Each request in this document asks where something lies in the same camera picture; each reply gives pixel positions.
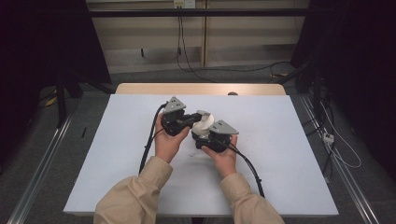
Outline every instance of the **person's left hand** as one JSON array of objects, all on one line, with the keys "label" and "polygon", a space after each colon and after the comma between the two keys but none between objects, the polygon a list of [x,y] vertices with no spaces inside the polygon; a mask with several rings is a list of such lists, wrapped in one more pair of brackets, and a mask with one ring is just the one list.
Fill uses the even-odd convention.
[{"label": "person's left hand", "polygon": [[161,125],[161,119],[163,118],[163,113],[158,115],[158,118],[155,122],[155,156],[163,159],[164,161],[170,163],[172,159],[178,153],[178,149],[180,147],[181,142],[186,138],[189,134],[190,127],[186,127],[176,136],[171,136],[166,133]]}]

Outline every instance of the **white cable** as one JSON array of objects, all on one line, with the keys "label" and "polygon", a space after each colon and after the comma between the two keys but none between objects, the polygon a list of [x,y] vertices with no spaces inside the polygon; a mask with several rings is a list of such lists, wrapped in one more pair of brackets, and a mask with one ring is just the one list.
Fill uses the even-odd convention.
[{"label": "white cable", "polygon": [[[330,125],[332,125],[332,121],[330,120],[329,114],[326,111],[326,108],[324,107],[323,103],[320,102],[321,106],[323,107],[324,113],[326,114],[327,119],[329,120]],[[337,132],[337,130],[335,130],[334,126],[332,125],[332,129],[335,131],[335,133],[346,143],[346,145],[352,150],[352,152],[356,155],[356,157],[359,160],[359,165],[351,165],[349,163],[347,163],[346,161],[344,161],[339,155],[337,155],[337,153],[335,153],[332,150],[332,147],[330,147],[330,145],[327,143],[327,145],[329,146],[329,150],[334,154],[335,158],[337,158],[338,160],[340,160],[343,164],[351,167],[351,168],[359,168],[361,167],[361,158],[359,157],[358,153],[356,153],[355,149],[353,149],[353,147],[341,136],[340,133]]]}]

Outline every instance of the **gray carpet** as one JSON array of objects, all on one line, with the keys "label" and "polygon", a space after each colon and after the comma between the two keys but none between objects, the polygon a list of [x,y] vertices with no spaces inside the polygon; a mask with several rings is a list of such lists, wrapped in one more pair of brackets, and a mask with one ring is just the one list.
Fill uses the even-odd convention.
[{"label": "gray carpet", "polygon": [[[252,69],[262,66],[235,66],[232,69]],[[288,73],[292,68],[286,64],[274,66],[273,72]],[[270,70],[241,73],[231,71],[201,71],[198,74],[217,82],[226,83],[266,83],[269,81]],[[112,77],[114,86],[122,82],[205,82],[194,74],[179,70],[147,72],[137,74],[121,74]],[[109,96],[90,86],[83,85],[84,95],[81,99],[67,99],[68,104],[78,104],[69,129],[59,148],[47,176],[38,192],[25,223],[92,223],[91,217],[75,217],[64,214],[67,198],[73,188],[73,180],[78,176],[85,156],[90,148],[96,129],[106,109]],[[296,94],[293,82],[285,85],[285,90],[295,106],[296,112],[303,123],[309,117]],[[359,182],[363,192],[373,206],[381,223],[396,223],[396,185],[382,167],[368,153],[364,143],[356,136],[341,110],[332,102],[337,131],[352,145],[362,160],[358,169],[350,169]],[[35,168],[44,154],[57,124],[56,105],[39,107],[35,119],[21,143],[18,153],[5,167],[0,176],[0,223],[6,223],[15,204],[28,184]],[[306,132],[313,130],[313,125],[306,125]],[[327,153],[317,134],[308,136],[308,141],[322,167]],[[336,137],[336,146],[346,161],[356,163],[355,156]],[[340,215],[322,218],[291,218],[285,217],[286,223],[365,223],[355,203],[351,199],[340,175],[334,169],[331,183],[328,185]],[[161,223],[176,223],[172,219],[160,220]],[[231,219],[219,219],[214,223],[230,223]]]}]

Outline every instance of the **metal floor track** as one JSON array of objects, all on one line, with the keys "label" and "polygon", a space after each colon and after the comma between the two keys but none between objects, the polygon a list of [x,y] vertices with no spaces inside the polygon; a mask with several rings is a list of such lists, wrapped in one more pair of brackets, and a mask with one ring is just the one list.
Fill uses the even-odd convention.
[{"label": "metal floor track", "polygon": [[[318,121],[315,119],[315,115],[313,113],[313,105],[309,97],[306,95],[300,95],[300,99],[304,105],[306,112],[309,115],[309,118],[313,120],[313,124],[315,125],[315,128],[318,128],[319,124]],[[318,137],[320,139],[321,136],[322,136],[322,132],[320,129],[318,129]],[[330,153],[331,149],[327,144],[326,144],[326,149],[328,150],[328,153]],[[341,155],[336,147],[334,148],[334,153],[337,153],[337,156],[341,158]],[[364,222],[367,224],[379,224],[380,221],[375,215],[375,211],[373,207],[370,205],[370,202],[367,200],[366,196],[361,190],[361,187],[359,187],[352,173],[350,173],[348,167],[339,159],[337,159],[334,156],[334,154],[332,154],[332,162],[336,167],[338,174],[341,176],[344,184],[346,185],[346,189],[348,190],[353,202],[355,203],[356,207],[361,213],[361,217],[363,218]]]},{"label": "metal floor track", "polygon": [[55,134],[53,135],[52,140],[43,158],[41,159],[37,169],[35,170],[35,173],[32,179],[30,180],[28,186],[26,187],[22,196],[18,200],[17,205],[15,206],[14,211],[12,212],[11,217],[9,218],[7,224],[22,224],[25,221],[29,213],[29,210],[32,207],[32,204],[35,201],[35,197],[37,193],[40,191],[40,187],[46,177],[50,165],[53,159],[55,158],[56,152],[58,151],[58,148],[64,139],[71,118],[73,114],[76,112],[79,102],[80,102],[79,99],[76,100],[75,102],[72,102],[70,106],[71,107],[70,112],[66,117],[64,124],[60,128],[56,129]]}]

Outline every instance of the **forearm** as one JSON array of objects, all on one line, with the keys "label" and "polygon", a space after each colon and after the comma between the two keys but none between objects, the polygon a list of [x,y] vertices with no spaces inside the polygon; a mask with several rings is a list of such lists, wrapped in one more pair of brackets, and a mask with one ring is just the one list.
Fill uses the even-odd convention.
[{"label": "forearm", "polygon": [[221,189],[233,209],[233,220],[239,223],[284,223],[274,207],[263,197],[253,194],[241,174],[228,175]]},{"label": "forearm", "polygon": [[142,173],[116,184],[97,204],[94,223],[155,223],[158,198],[172,174],[165,161],[151,157]]}]

